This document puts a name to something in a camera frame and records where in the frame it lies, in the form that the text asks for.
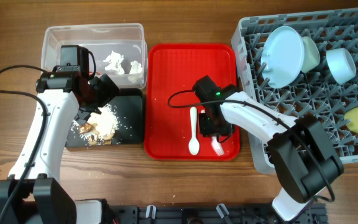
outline wood grain surface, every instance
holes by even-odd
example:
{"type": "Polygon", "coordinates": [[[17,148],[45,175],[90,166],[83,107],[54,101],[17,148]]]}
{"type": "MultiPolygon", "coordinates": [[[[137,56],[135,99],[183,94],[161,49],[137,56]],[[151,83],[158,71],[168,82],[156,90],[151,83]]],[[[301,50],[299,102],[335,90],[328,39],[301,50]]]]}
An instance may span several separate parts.
{"type": "MultiPolygon", "coordinates": [[[[50,26],[140,22],[149,49],[167,42],[230,45],[239,19],[291,12],[358,7],[358,1],[110,1],[0,0],[0,69],[40,65],[50,26]]],[[[0,88],[35,93],[39,73],[19,69],[1,75],[0,88]]],[[[0,94],[0,179],[5,179],[24,145],[35,101],[0,94]]],[[[106,198],[111,205],[189,205],[269,202],[280,184],[254,169],[246,132],[240,154],[230,162],[152,160],[143,145],[65,150],[61,179],[73,199],[106,198]]],[[[345,166],[333,184],[330,223],[358,223],[358,164],[345,166]]]]}

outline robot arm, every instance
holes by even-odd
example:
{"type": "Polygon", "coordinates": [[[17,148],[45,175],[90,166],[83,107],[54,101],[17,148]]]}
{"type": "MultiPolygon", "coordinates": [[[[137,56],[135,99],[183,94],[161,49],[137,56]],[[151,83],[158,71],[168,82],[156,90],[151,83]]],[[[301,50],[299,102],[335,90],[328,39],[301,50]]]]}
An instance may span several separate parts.
{"type": "MultiPolygon", "coordinates": [[[[296,117],[287,116],[276,112],[253,100],[246,92],[241,91],[233,93],[226,98],[227,100],[245,101],[255,105],[264,111],[280,118],[286,125],[292,127],[295,125],[296,117]]],[[[269,118],[266,114],[249,106],[239,105],[238,103],[223,103],[221,111],[224,119],[231,124],[238,125],[254,136],[258,137],[264,144],[267,144],[276,133],[284,133],[287,129],[278,125],[276,121],[269,118]]]]}
{"type": "Polygon", "coordinates": [[[325,188],[323,175],[332,183],[344,172],[328,135],[315,117],[298,119],[278,113],[254,101],[234,85],[217,87],[208,76],[198,80],[193,91],[203,103],[208,117],[200,121],[202,135],[228,135],[228,130],[235,124],[268,145],[278,180],[283,187],[272,207],[282,221],[290,222],[296,218],[313,201],[314,196],[325,188]],[[291,130],[279,125],[277,119],[291,130]],[[295,134],[309,145],[308,151],[312,155],[298,152],[301,146],[295,134]],[[316,158],[317,164],[312,162],[312,156],[316,158]],[[323,174],[318,172],[316,166],[320,166],[323,174]]]}
{"type": "MultiPolygon", "coordinates": [[[[39,174],[46,174],[47,177],[52,177],[59,182],[60,162],[67,133],[70,130],[71,121],[73,121],[80,106],[73,92],[45,90],[43,93],[39,93],[38,97],[47,105],[49,115],[44,137],[33,161],[34,166],[31,167],[26,179],[36,179],[39,174]]],[[[15,179],[19,179],[22,175],[24,164],[29,160],[37,139],[42,122],[42,110],[40,108],[41,106],[37,103],[35,116],[21,155],[9,172],[9,176],[15,179]]]]}

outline light blue plate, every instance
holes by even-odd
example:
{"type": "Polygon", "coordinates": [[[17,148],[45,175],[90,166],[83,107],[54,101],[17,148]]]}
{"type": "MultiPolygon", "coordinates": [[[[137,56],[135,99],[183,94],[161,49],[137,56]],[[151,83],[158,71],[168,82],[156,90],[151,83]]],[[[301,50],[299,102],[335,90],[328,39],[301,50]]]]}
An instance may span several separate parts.
{"type": "Polygon", "coordinates": [[[275,29],[267,38],[260,64],[266,62],[262,72],[269,78],[269,86],[282,88],[299,75],[305,59],[305,46],[299,33],[289,26],[275,29]]]}

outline red tray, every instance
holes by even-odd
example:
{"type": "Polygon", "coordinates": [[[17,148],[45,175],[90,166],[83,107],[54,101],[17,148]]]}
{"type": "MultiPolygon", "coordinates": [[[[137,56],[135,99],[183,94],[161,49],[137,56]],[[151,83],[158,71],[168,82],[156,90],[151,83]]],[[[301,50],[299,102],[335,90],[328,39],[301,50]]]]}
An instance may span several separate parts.
{"type": "MultiPolygon", "coordinates": [[[[169,96],[181,90],[191,90],[196,81],[205,75],[209,75],[217,86],[236,85],[233,50],[224,44],[158,44],[151,49],[145,121],[145,150],[150,157],[226,161],[238,155],[238,127],[230,139],[222,144],[223,156],[216,155],[211,138],[204,138],[200,133],[197,134],[200,151],[195,156],[191,155],[188,149],[191,139],[190,108],[175,109],[167,105],[169,96]]],[[[184,93],[172,100],[174,105],[199,102],[194,93],[184,93]]],[[[202,106],[198,106],[198,113],[202,109],[202,106]]]]}

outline gray dish rack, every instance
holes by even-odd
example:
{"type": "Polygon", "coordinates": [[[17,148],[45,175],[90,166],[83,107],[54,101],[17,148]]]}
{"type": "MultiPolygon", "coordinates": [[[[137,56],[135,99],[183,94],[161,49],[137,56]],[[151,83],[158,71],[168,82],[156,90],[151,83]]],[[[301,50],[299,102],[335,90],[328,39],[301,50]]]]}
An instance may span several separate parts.
{"type": "MultiPolygon", "coordinates": [[[[323,124],[343,163],[358,162],[358,134],[350,132],[344,113],[358,106],[358,8],[302,12],[273,16],[245,17],[231,40],[236,54],[237,75],[248,95],[281,113],[302,117],[315,115],[323,124]],[[303,36],[310,36],[321,55],[320,64],[300,76],[291,85],[274,89],[262,77],[260,64],[264,42],[273,30],[290,26],[303,36]],[[326,51],[344,47],[357,67],[356,77],[338,85],[329,72],[326,51]]],[[[255,168],[274,172],[266,145],[249,134],[255,168]]]]}

